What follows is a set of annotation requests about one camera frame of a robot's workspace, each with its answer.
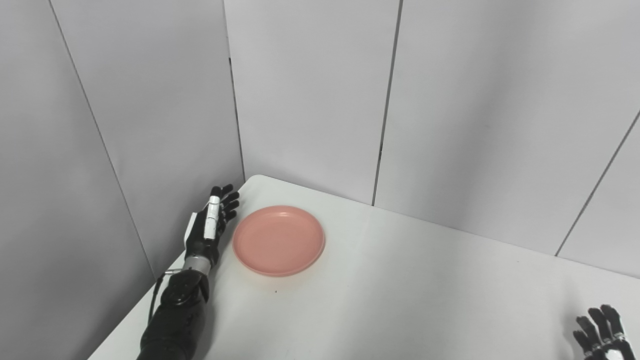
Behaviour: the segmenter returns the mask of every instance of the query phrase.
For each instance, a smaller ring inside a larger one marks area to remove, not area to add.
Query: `robotic arm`
[[[197,213],[186,240],[182,270],[172,275],[142,335],[138,360],[191,360],[204,329],[209,271],[218,263],[218,244],[227,222],[236,217],[238,192],[214,186]],[[158,280],[156,291],[162,278]]]
[[[588,317],[578,316],[576,322],[582,331],[573,332],[573,337],[584,352],[584,360],[636,360],[622,329],[620,314],[607,304],[600,306],[600,309],[592,307],[588,312],[597,324],[598,331]]]

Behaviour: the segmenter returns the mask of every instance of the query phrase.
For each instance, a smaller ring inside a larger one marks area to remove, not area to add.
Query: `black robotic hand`
[[[240,194],[233,192],[234,186],[228,184],[222,189],[219,186],[214,186],[211,189],[211,195],[220,198],[220,210],[218,213],[218,223],[216,224],[215,235],[213,239],[208,239],[205,236],[205,222],[207,220],[207,208],[208,203],[204,209],[198,212],[196,215],[191,232],[187,237],[185,244],[186,252],[185,259],[190,256],[205,256],[211,262],[211,266],[214,266],[220,257],[218,252],[218,243],[220,242],[220,236],[225,232],[227,223],[236,217],[236,209],[240,202]]]
[[[181,270],[170,270],[169,284],[154,313],[164,275],[154,287],[147,329],[140,341],[138,360],[190,360],[202,335],[209,301],[209,271],[218,262],[218,243],[227,222],[236,217],[238,192],[233,186],[214,186],[204,209],[193,219]]]
[[[622,329],[620,315],[613,307],[592,307],[589,315],[597,324],[600,336],[586,316],[576,318],[583,331],[573,332],[573,337],[584,351],[585,360],[636,360]]]

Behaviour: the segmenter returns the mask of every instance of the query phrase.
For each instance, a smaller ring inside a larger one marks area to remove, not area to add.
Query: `wall panel seam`
[[[129,218],[131,219],[131,224],[133,224],[133,228],[136,231],[136,236],[138,237],[138,241],[140,243],[140,247],[142,248],[142,252],[145,255],[145,259],[147,260],[147,265],[149,267],[149,271],[151,272],[151,275],[153,278],[156,278],[156,275],[154,273],[154,269],[151,267],[151,262],[149,261],[149,257],[147,256],[147,251],[145,250],[144,245],[142,244],[142,239],[140,238],[140,233],[138,232],[138,227],[136,226],[136,222],[133,219],[133,214],[131,213],[131,209],[129,208],[129,203],[127,202],[127,198],[124,195],[124,191],[122,190],[122,185],[120,184],[120,180],[118,178],[118,174],[116,173],[116,169],[113,166],[113,162],[111,161],[111,155],[109,155],[109,151],[107,149],[107,145],[104,142],[104,138],[102,137],[102,133],[100,131],[100,127],[98,126],[98,122],[95,120],[95,115],[93,114],[93,109],[91,107],[91,103],[89,102],[89,98],[86,94],[86,91],[84,90],[84,85],[82,83],[82,79],[80,78],[80,73],[78,73],[77,67],[76,67],[76,63],[73,59],[73,56],[71,55],[71,50],[69,49],[69,45],[67,43],[67,39],[65,38],[65,34],[62,31],[62,26],[60,24],[60,20],[58,19],[58,14],[56,13],[56,10],[53,6],[53,3],[51,0],[48,0],[49,2],[49,6],[51,7],[51,12],[53,13],[53,17],[56,20],[56,24],[58,26],[58,30],[60,31],[60,36],[62,37],[62,41],[65,44],[65,49],[67,50],[67,54],[69,56],[69,60],[71,61],[71,66],[73,66],[74,68],[74,72],[76,73],[76,78],[78,80],[78,83],[80,84],[80,89],[82,90],[83,96],[84,96],[84,100],[86,101],[86,105],[89,109],[89,112],[91,113],[91,118],[93,120],[93,123],[95,124],[95,128],[98,131],[98,136],[100,137],[100,141],[102,142],[102,146],[104,148],[104,152],[107,155],[107,159],[109,161],[109,166],[111,166],[111,170],[113,171],[113,176],[116,180],[116,184],[118,185],[118,189],[120,190],[120,194],[122,195],[122,199],[124,201],[125,207],[127,208],[127,212],[129,214]]]

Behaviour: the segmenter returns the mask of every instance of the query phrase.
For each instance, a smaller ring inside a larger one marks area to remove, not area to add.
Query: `pink plate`
[[[249,269],[268,276],[297,274],[324,249],[324,232],[310,213],[293,206],[270,206],[249,214],[233,238],[236,256]]]

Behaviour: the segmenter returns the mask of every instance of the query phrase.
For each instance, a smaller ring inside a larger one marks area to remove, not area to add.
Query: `white wall panel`
[[[375,205],[553,254],[637,113],[638,18],[406,0]]]
[[[398,0],[226,0],[247,177],[371,203]]]
[[[640,129],[636,125],[559,256],[640,277],[639,220]]]
[[[0,121],[0,357],[86,359],[154,278],[47,1],[0,1]]]
[[[243,182],[221,0],[53,0],[156,275],[213,184]]]

